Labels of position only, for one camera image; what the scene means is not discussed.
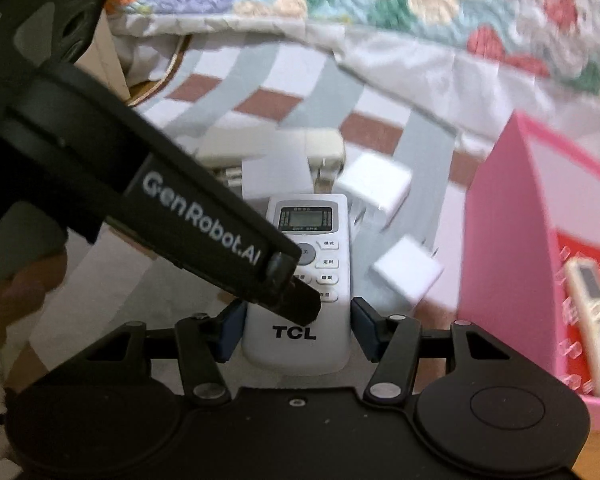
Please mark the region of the person's left hand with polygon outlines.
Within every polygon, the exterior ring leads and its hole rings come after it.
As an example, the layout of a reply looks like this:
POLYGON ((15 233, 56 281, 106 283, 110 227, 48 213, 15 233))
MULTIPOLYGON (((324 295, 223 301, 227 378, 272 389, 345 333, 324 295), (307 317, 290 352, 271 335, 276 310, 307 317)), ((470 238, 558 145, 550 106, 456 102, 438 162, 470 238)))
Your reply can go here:
POLYGON ((6 340, 6 328, 41 309, 46 296, 65 278, 67 263, 63 249, 0 281, 0 349, 6 340))

